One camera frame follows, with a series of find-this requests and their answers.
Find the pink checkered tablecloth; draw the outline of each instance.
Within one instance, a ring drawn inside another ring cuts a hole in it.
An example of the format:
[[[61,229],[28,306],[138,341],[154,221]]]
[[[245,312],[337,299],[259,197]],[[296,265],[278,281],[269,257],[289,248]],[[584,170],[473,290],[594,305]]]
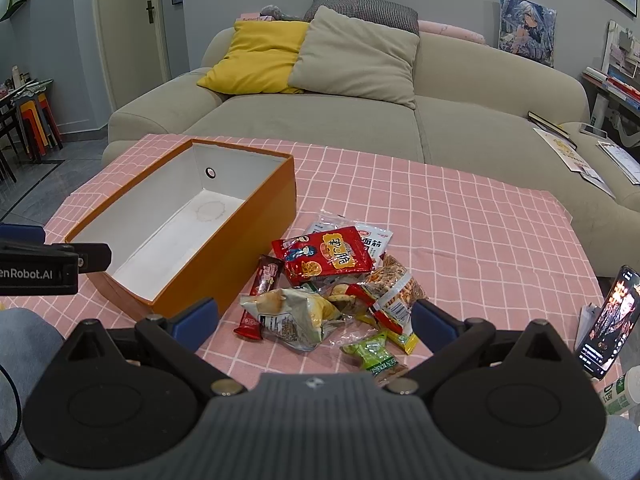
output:
[[[140,140],[65,200],[46,225],[47,243],[61,241],[85,214],[186,140],[178,135]],[[520,330],[531,319],[547,318],[573,345],[580,308],[602,303],[570,218],[548,192],[390,156],[284,140],[215,140],[292,153],[298,215],[290,236],[302,234],[322,209],[390,229],[387,251],[411,270],[435,304],[459,319],[483,317],[498,329]],[[2,302],[36,311],[63,335],[87,317],[107,328],[132,325],[84,276],[75,296]],[[236,301],[198,355],[246,386],[254,386],[263,371],[357,369],[330,342],[303,354],[270,336],[244,340],[232,332],[241,311]],[[422,344],[411,356],[392,343],[388,348],[410,367],[430,355]]]

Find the yellow pillow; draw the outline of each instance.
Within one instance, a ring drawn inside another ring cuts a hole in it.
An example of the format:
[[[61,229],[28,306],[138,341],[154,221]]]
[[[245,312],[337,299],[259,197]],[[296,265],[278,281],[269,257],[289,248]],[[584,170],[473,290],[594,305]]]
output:
[[[236,22],[226,56],[198,86],[223,94],[298,94],[287,85],[305,39],[306,22]]]

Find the sofa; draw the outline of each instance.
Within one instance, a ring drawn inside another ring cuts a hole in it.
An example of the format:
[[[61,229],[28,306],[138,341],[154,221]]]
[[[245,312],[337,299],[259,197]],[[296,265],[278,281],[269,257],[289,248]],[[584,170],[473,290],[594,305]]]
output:
[[[309,92],[227,96],[197,86],[224,57],[233,33],[230,28],[216,35],[202,68],[111,116],[103,164],[146,134],[167,133],[296,140],[391,155],[548,190],[572,216],[597,276],[616,276],[623,264],[640,269],[638,186],[595,138],[579,133],[589,107],[584,89],[570,76],[488,46],[422,32],[414,65],[415,110]],[[570,132],[615,200],[565,167],[526,120],[529,111]]]

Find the barcode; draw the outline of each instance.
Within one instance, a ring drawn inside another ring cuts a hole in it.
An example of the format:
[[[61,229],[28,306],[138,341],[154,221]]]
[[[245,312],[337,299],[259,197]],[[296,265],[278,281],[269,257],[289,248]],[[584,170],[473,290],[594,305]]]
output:
[[[409,309],[401,300],[396,300],[389,306],[386,306],[385,309],[388,310],[389,313],[393,317],[395,317],[403,326],[407,324],[407,322],[409,321],[409,317],[411,316]]]

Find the gray checkered cushion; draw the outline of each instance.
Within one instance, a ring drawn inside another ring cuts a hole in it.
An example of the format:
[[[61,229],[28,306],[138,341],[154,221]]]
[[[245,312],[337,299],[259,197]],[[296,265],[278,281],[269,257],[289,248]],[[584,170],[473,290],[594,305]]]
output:
[[[322,5],[350,18],[359,18],[366,22],[379,23],[419,34],[418,13],[411,7],[385,0],[314,0],[303,21],[310,22],[316,15],[318,7]]]

